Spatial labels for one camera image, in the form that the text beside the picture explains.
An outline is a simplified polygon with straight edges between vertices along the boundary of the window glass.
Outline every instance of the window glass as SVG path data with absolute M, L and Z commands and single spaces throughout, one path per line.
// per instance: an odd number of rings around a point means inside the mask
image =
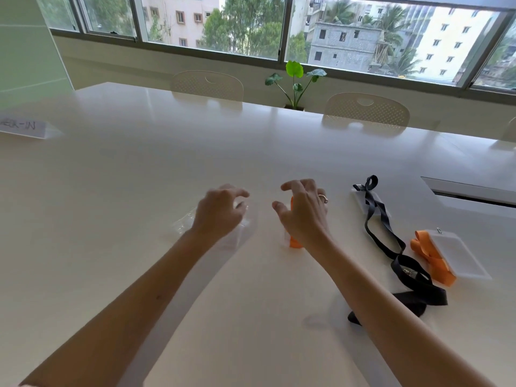
M 159 10 L 145 22 L 151 42 L 278 58 L 285 0 L 141 0 L 141 4 Z M 304 44 L 300 31 L 291 51 L 305 53 Z
M 37 0 L 46 25 L 50 28 L 78 31 L 69 0 Z
M 129 0 L 83 0 L 91 30 L 136 36 Z M 155 11 L 148 16 L 152 19 Z
M 460 80 L 498 16 L 371 0 L 293 0 L 292 10 L 285 61 L 449 85 Z
M 516 20 L 483 66 L 475 84 L 516 91 Z

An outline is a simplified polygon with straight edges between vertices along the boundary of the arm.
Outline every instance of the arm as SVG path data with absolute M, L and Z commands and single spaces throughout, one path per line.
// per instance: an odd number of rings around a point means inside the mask
M 351 259 L 330 236 L 326 208 L 313 180 L 291 181 L 293 209 L 273 208 L 295 239 L 326 270 L 403 387 L 494 387 Z
M 114 387 L 197 261 L 239 224 L 244 189 L 224 185 L 199 202 L 192 228 L 145 274 L 59 347 L 22 384 Z

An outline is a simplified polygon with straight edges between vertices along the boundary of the lanyard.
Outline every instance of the lanyard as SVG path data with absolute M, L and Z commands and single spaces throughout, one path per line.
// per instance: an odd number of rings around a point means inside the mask
M 446 291 L 432 283 L 430 274 L 419 264 L 417 260 L 407 255 L 403 255 L 403 251 L 407 245 L 399 237 L 394 234 L 390 227 L 389 216 L 385 211 L 385 205 L 382 202 L 376 201 L 371 190 L 378 185 L 378 178 L 376 175 L 371 175 L 367 178 L 365 185 L 353 185 L 357 191 L 365 192 L 365 203 L 367 207 L 367 218 L 365 220 L 365 231 L 371 236 L 376 245 L 388 256 L 392 262 L 390 267 L 398 276 L 398 279 L 407 286 L 411 291 L 393 293 L 394 297 L 402 302 L 410 311 L 414 312 L 417 317 L 420 317 L 426 310 L 426 306 L 447 306 Z M 389 247 L 384 245 L 375 234 L 371 232 L 367 223 L 375 213 L 376 208 L 380 211 L 380 220 L 385 229 L 396 239 L 400 251 L 392 251 Z M 348 320 L 357 325 L 360 324 L 354 312 L 348 316 Z

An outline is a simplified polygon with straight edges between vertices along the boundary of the gray brick building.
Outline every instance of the gray brick building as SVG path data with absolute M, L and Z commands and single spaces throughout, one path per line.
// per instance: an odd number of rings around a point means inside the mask
M 308 63 L 367 72 L 382 36 L 378 28 L 316 23 Z

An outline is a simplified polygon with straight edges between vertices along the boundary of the hand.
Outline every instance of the hand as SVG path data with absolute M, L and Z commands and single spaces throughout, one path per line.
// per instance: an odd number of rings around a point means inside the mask
M 324 189 L 318 189 L 313 179 L 301 179 L 282 184 L 281 190 L 292 190 L 292 210 L 279 201 L 273 202 L 273 208 L 294 239 L 306 247 L 321 237 L 331 238 L 326 222 L 326 206 L 319 197 L 319 194 L 326 195 Z
M 248 197 L 249 192 L 229 184 L 208 190 L 197 205 L 191 230 L 213 244 L 229 234 L 242 221 L 247 209 L 245 202 L 233 207 L 238 196 Z

